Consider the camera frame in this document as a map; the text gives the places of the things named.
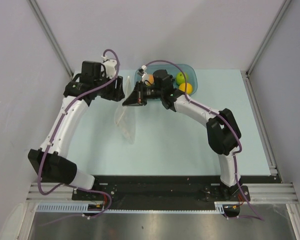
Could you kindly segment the clear dotted zip bag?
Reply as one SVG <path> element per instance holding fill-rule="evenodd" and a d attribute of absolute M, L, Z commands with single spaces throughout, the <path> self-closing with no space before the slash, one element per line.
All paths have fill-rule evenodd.
<path fill-rule="evenodd" d="M 119 104 L 114 113 L 114 123 L 125 140 L 133 145 L 136 137 L 136 113 L 130 106 Z"/>

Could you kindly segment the peach fruit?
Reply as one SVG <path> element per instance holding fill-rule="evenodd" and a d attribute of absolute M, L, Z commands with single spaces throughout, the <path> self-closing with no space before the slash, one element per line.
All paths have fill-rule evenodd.
<path fill-rule="evenodd" d="M 147 79 L 144 80 L 146 86 L 152 86 L 154 84 L 154 77 L 152 74 L 149 74 Z"/>

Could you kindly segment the orange fruit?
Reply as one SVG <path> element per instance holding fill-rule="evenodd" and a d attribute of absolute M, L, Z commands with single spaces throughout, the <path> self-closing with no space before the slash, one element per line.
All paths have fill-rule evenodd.
<path fill-rule="evenodd" d="M 193 86 L 190 83 L 183 82 L 178 87 L 179 90 L 186 92 L 188 95 L 193 93 Z"/>

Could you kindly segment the green apple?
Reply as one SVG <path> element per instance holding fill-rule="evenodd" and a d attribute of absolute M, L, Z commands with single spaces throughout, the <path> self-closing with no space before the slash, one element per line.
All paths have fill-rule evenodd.
<path fill-rule="evenodd" d="M 184 73 L 179 72 L 175 77 L 176 84 L 179 86 L 179 85 L 185 83 L 186 81 L 188 81 L 188 78 L 189 78 L 189 76 L 186 72 L 184 72 Z"/>

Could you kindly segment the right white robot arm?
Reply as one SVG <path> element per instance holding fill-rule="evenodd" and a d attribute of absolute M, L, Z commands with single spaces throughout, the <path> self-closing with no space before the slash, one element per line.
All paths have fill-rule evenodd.
<path fill-rule="evenodd" d="M 175 78 L 165 69 L 148 74 L 142 67 L 137 74 L 141 79 L 135 83 L 123 106 L 140 107 L 145 106 L 149 99 L 159 99 L 167 110 L 186 115 L 203 125 L 208 145 L 218 155 L 220 194 L 225 200 L 232 201 L 241 187 L 236 156 L 242 151 L 242 134 L 232 111 L 228 108 L 216 110 L 190 98 L 188 90 L 192 85 L 184 72 L 184 81 L 178 87 L 174 85 Z"/>

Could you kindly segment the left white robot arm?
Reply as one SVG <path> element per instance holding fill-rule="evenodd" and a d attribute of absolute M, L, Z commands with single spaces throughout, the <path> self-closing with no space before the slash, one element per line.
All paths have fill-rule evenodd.
<path fill-rule="evenodd" d="M 42 179 L 47 179 L 83 189 L 83 194 L 90 200 L 100 196 L 101 188 L 94 184 L 95 177 L 79 170 L 68 159 L 68 152 L 76 128 L 95 98 L 119 102 L 125 97 L 123 77 L 118 75 L 119 66 L 115 59 L 83 61 L 81 72 L 66 85 L 52 129 L 40 147 L 28 153 L 39 184 Z"/>

